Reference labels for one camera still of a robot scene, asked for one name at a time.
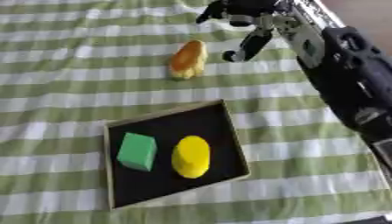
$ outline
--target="green and white striped cloth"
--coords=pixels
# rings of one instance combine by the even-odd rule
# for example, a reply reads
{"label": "green and white striped cloth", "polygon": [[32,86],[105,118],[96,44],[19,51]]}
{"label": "green and white striped cloth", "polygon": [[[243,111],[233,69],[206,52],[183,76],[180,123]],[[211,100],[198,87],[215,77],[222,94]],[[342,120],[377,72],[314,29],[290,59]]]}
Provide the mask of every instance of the green and white striped cloth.
{"label": "green and white striped cloth", "polygon": [[[0,0],[1,224],[334,223],[391,211],[374,157],[284,41],[225,63],[250,29],[196,26],[207,4]],[[168,79],[168,59],[190,39],[207,44],[204,76]],[[109,212],[102,125],[220,98],[251,176]]]}

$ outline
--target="green stripe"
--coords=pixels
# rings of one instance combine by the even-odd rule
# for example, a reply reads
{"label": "green stripe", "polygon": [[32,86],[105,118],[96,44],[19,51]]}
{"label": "green stripe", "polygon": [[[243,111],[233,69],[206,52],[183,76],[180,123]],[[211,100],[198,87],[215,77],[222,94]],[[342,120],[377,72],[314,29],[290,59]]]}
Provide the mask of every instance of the green stripe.
{"label": "green stripe", "polygon": [[0,176],[0,194],[106,188],[105,171]]}
{"label": "green stripe", "polygon": [[[293,158],[249,164],[251,179],[284,179],[301,176],[377,171],[371,154],[337,157]],[[105,171],[51,172],[32,175],[0,176],[0,194],[43,191],[71,191],[106,187]]]}
{"label": "green stripe", "polygon": [[154,17],[143,15],[140,17],[120,17],[88,19],[81,17],[74,21],[42,21],[28,23],[8,23],[2,24],[0,32],[21,32],[21,31],[61,31],[72,30],[76,27],[98,28],[106,25],[184,25],[195,23],[195,13],[181,13],[173,16]]}
{"label": "green stripe", "polygon": [[[89,122],[97,120],[122,120],[142,114],[185,106],[188,103],[164,103],[153,105],[117,106],[99,108],[39,108],[24,112],[0,113],[0,123],[4,126],[28,122]],[[285,111],[295,109],[322,109],[326,105],[318,96],[263,98],[227,101],[231,113],[252,113],[258,111]]]}
{"label": "green stripe", "polygon": [[[290,127],[238,129],[241,144],[283,143],[306,139],[352,137],[340,123],[314,123]],[[46,140],[11,140],[0,144],[0,156],[85,153],[102,148],[102,137],[76,137]]]}
{"label": "green stripe", "polygon": [[[185,43],[190,39],[202,39],[205,42],[223,42],[228,39],[243,39],[247,31],[212,31],[207,33],[191,34],[165,34],[165,35],[136,35],[118,37],[91,37],[89,46],[151,46]],[[86,41],[84,38],[48,39],[37,41],[0,42],[0,51],[30,51],[30,50],[55,50],[58,48],[75,49]]]}
{"label": "green stripe", "polygon": [[336,157],[295,157],[281,161],[252,162],[249,163],[249,167],[251,175],[247,179],[284,179],[342,172],[378,171],[378,166],[370,153]]}
{"label": "green stripe", "polygon": [[3,85],[0,88],[1,98],[24,98],[51,94],[96,94],[100,93],[128,93],[153,90],[180,90],[193,88],[230,88],[246,87],[272,83],[288,83],[306,81],[300,71],[241,74],[241,75],[213,75],[204,76],[190,81],[173,81],[170,79],[140,79],[140,80],[56,80],[45,84],[31,85]]}
{"label": "green stripe", "polygon": [[[50,72],[63,68],[103,68],[103,67],[159,67],[167,66],[172,54],[158,56],[129,56],[114,58],[78,59],[68,58],[61,60],[43,59],[35,62],[14,62],[2,64],[2,74],[21,74],[34,71]],[[290,49],[268,49],[260,52],[256,60],[292,60],[295,53]],[[221,52],[208,54],[208,63],[223,63]]]}
{"label": "green stripe", "polygon": [[350,192],[289,199],[260,199],[217,204],[129,208],[118,212],[59,212],[2,217],[14,223],[216,223],[286,220],[328,214],[353,214],[392,209],[389,190]]}
{"label": "green stripe", "polygon": [[66,12],[66,11],[86,11],[90,9],[110,10],[110,9],[135,9],[141,7],[172,7],[174,4],[186,4],[190,7],[207,6],[210,1],[96,1],[95,3],[60,3],[60,4],[32,4],[32,5],[12,5],[1,6],[0,13],[2,14],[38,14],[46,12]]}

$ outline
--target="yellow object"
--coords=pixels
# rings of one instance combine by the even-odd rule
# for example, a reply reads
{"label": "yellow object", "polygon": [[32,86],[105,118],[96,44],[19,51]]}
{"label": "yellow object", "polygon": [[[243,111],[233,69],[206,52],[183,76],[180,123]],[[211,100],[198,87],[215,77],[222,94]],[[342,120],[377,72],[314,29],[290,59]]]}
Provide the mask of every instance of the yellow object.
{"label": "yellow object", "polygon": [[179,175],[185,178],[201,177],[210,166],[208,143],[199,136],[186,136],[174,148],[171,165]]}
{"label": "yellow object", "polygon": [[177,79],[190,79],[199,76],[204,71],[207,60],[206,44],[199,40],[186,43],[177,53],[171,57],[171,76]]}

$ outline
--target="bread roll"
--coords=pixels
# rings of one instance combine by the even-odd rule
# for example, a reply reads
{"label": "bread roll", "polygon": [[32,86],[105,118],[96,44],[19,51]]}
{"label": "bread roll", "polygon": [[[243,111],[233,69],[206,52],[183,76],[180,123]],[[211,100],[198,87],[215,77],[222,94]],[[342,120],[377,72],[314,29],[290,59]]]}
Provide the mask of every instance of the bread roll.
{"label": "bread roll", "polygon": [[187,80],[193,76],[201,75],[206,60],[206,44],[199,40],[189,41],[171,57],[171,76]]}

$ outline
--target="striped tablecloth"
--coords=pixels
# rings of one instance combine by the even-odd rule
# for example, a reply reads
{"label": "striped tablecloth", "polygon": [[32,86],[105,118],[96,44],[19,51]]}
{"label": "striped tablecloth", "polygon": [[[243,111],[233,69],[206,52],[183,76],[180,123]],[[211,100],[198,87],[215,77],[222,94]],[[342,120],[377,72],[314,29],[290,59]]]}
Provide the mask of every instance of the striped tablecloth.
{"label": "striped tablecloth", "polygon": [[[275,37],[247,63],[221,53],[249,29],[196,26],[206,0],[0,1],[0,223],[334,223],[384,214],[391,194]],[[167,78],[190,39],[203,77]],[[252,175],[109,212],[102,125],[223,98]]]}

